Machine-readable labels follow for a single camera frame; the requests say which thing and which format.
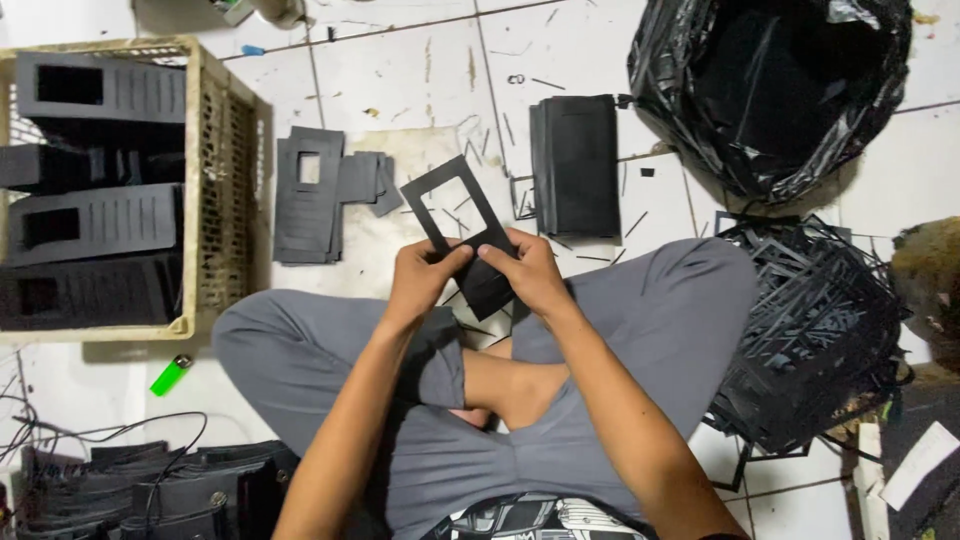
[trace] gray pants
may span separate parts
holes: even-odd
[[[756,276],[747,255],[723,240],[688,239],[567,282],[634,379],[689,437],[755,300]],[[260,292],[217,321],[214,350],[237,389],[302,455],[385,305],[292,290]],[[419,539],[450,513],[523,491],[594,498],[641,518],[572,380],[536,424],[510,434],[485,433],[447,412],[464,407],[458,335],[450,309],[434,309],[400,377],[368,489],[395,538]],[[513,340],[514,359],[564,361],[536,317],[516,322]]]

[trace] black foam frame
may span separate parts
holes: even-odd
[[[407,204],[410,205],[414,215],[417,216],[417,220],[420,221],[423,230],[426,231],[434,249],[437,250],[438,254],[446,256],[457,246],[447,244],[446,238],[440,232],[440,228],[437,227],[437,223],[433,220],[433,216],[430,215],[430,211],[421,197],[457,177],[463,181],[467,193],[473,200],[473,204],[476,205],[487,228],[467,238],[461,244],[457,244],[457,246],[467,244],[472,247],[473,258],[467,263],[467,266],[453,276],[453,279],[460,286],[460,291],[463,292],[464,299],[467,300],[467,305],[473,310],[477,320],[482,321],[506,306],[516,294],[510,287],[507,277],[478,257],[476,250],[483,244],[490,244],[513,257],[516,257],[516,250],[511,245],[510,238],[503,231],[503,227],[500,226],[500,222],[496,219],[496,214],[493,213],[493,208],[487,201],[483,189],[477,183],[476,178],[473,177],[473,172],[467,165],[467,159],[463,155],[457,156],[401,187],[400,191],[406,198]]]

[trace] green lighter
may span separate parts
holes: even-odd
[[[173,388],[174,384],[183,377],[186,370],[192,365],[193,358],[187,355],[177,355],[176,358],[170,360],[170,363],[167,364],[163,373],[150,385],[150,391],[158,398],[163,396]]]

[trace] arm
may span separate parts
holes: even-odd
[[[513,229],[507,234],[520,260],[486,245],[480,257],[507,276],[553,333],[604,451],[660,538],[746,537],[684,439],[570,297],[547,241]]]
[[[336,538],[363,492],[410,339],[472,251],[459,248],[432,265],[426,261],[431,254],[429,240],[397,254],[390,302],[303,455],[275,539]]]

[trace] paper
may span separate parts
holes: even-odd
[[[934,422],[907,453],[880,497],[895,510],[900,510],[926,475],[953,454],[957,447],[960,447],[960,440],[947,431],[943,424]]]

